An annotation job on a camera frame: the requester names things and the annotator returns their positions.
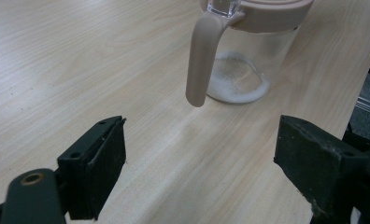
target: pitcher lid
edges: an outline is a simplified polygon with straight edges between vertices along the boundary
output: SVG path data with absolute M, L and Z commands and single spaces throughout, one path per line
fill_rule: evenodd
M 200 0 L 206 11 L 208 0 Z M 313 0 L 242 0 L 239 11 L 246 18 L 231 27 L 252 33 L 275 33 L 297 28 L 305 19 Z

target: light wood tabletop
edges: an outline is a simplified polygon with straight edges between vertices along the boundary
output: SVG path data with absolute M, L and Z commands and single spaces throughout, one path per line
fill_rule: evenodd
M 198 16 L 197 0 L 0 0 L 0 203 L 122 115 L 127 162 L 98 223 L 308 223 L 273 163 L 279 116 L 342 137 L 370 66 L 370 0 L 316 0 L 279 81 L 248 105 L 186 101 Z

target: wooden table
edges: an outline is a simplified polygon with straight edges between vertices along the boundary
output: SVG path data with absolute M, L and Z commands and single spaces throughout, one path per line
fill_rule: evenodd
M 370 65 L 370 0 L 316 0 L 280 81 L 249 105 L 186 101 L 198 15 L 197 0 L 0 0 L 0 203 L 15 176 L 57 168 L 123 115 L 127 163 L 98 223 L 308 223 L 273 163 L 278 119 L 342 136 Z

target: pitcher handle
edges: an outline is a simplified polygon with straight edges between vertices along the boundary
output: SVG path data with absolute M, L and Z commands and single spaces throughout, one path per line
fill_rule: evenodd
M 223 32 L 228 26 L 245 17 L 246 15 L 240 11 L 231 18 L 206 11 L 195 24 L 185 93 L 191 105 L 199 107 L 205 103 L 217 46 Z

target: glass pitcher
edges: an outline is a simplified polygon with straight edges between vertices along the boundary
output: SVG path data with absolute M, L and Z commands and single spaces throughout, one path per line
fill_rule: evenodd
M 186 87 L 191 105 L 202 106 L 206 94 L 229 104 L 264 96 L 312 3 L 200 0 Z

